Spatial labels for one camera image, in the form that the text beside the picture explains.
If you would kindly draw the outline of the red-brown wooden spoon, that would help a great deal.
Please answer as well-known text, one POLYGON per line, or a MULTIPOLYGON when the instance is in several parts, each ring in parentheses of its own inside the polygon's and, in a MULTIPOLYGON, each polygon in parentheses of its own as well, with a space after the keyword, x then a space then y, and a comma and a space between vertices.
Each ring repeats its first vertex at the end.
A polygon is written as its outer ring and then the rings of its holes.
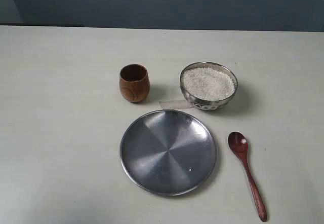
POLYGON ((255 202, 256 210, 262 222, 268 221, 268 214, 263 202, 262 196, 251 174, 248 163, 249 145, 246 138, 240 132, 231 132, 228 135, 227 142, 234 155, 241 161, 250 184, 252 196, 255 202))

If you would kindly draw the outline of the steel bowl of rice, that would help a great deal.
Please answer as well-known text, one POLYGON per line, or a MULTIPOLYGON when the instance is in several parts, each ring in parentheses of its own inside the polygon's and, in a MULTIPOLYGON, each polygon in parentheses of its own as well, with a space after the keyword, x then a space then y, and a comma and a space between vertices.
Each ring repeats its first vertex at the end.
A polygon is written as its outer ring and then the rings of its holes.
POLYGON ((213 62, 196 62, 180 73, 179 84, 184 98, 201 110, 217 110, 235 96, 238 80, 223 65, 213 62))

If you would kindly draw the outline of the clear tape strip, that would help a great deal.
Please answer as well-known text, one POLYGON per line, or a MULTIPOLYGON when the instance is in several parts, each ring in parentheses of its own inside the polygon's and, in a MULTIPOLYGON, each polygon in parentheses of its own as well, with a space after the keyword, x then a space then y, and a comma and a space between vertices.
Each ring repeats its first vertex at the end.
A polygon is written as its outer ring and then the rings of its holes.
POLYGON ((189 109, 193 108, 193 104, 187 100, 169 100, 169 101, 160 101, 159 105, 162 109, 189 109))

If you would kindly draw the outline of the brown wooden cup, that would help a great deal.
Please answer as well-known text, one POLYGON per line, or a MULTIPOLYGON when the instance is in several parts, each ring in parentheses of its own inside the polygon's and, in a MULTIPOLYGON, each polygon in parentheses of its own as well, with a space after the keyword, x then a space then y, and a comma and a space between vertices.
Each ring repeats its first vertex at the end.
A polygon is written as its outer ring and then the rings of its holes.
POLYGON ((147 69, 139 64, 129 64, 119 73, 119 89, 123 98, 132 103, 142 102, 150 91, 147 69))

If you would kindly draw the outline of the round steel plate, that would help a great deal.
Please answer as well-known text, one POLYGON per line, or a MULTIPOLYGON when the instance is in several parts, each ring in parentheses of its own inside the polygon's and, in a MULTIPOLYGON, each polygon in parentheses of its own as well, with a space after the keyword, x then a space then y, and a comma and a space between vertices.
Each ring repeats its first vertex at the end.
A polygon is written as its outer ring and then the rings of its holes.
POLYGON ((135 185, 156 195, 179 196, 210 177, 217 162, 217 145, 196 117, 161 109, 140 116, 127 128, 119 155, 135 185))

